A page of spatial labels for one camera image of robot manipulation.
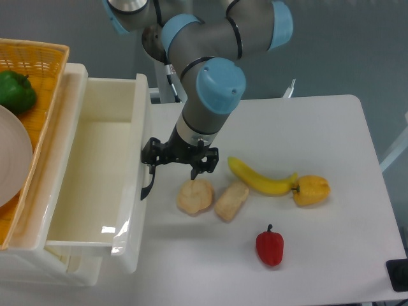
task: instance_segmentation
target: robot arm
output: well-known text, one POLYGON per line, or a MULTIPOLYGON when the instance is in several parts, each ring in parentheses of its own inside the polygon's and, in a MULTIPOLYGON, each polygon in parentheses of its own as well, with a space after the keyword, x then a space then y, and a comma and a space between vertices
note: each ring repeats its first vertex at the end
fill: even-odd
POLYGON ((142 162, 150 166, 153 178, 141 198, 149 194, 160 164, 190 164, 191 179, 213 172, 219 156, 210 145, 246 87, 244 73, 232 61, 289 41, 293 21, 288 7, 266 0, 227 1, 226 18, 205 24, 180 14, 182 6, 175 5, 180 1, 104 1, 127 31, 165 23, 161 41, 188 97, 170 139, 161 143, 151 138, 142 150, 142 162))

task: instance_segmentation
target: bread slice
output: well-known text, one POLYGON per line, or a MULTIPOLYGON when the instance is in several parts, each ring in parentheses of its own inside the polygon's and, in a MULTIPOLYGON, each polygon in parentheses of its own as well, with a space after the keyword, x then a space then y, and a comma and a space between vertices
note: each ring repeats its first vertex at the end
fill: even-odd
POLYGON ((248 198, 248 194, 248 186, 243 182, 232 183, 218 199, 217 203, 215 203, 215 212, 222 219, 230 222, 248 198))
POLYGON ((178 192, 177 206, 188 214, 195 214, 212 204, 214 188, 205 179, 188 180, 178 192))

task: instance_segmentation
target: white plate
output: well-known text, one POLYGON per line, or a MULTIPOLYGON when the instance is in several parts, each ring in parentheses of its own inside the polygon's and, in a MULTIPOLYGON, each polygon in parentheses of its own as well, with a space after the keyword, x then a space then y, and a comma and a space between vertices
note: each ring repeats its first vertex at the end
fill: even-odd
POLYGON ((0 106, 0 207, 22 188, 32 158, 33 148, 25 127, 0 106))

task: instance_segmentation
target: wicker basket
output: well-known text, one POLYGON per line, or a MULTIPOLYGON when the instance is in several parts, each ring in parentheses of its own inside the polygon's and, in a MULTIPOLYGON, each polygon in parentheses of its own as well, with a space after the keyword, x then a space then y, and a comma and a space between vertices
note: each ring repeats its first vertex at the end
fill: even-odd
POLYGON ((29 81, 37 94, 34 107, 18 116, 29 133, 34 154, 22 189, 7 204, 0 207, 0 249, 7 248, 23 211, 68 56, 67 46, 0 39, 0 72, 13 70, 29 75, 29 81))

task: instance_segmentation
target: yellow banana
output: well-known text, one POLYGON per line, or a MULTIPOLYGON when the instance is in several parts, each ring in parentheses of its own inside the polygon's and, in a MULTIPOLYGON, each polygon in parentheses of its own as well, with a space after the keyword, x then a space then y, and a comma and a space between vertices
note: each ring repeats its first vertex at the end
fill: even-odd
POLYGON ((231 171, 245 182, 249 187, 270 196, 282 196, 292 190, 293 184, 298 178, 298 174, 294 172, 290 177, 273 180, 264 177, 248 167, 243 161, 236 157, 228 158, 228 166, 231 171))

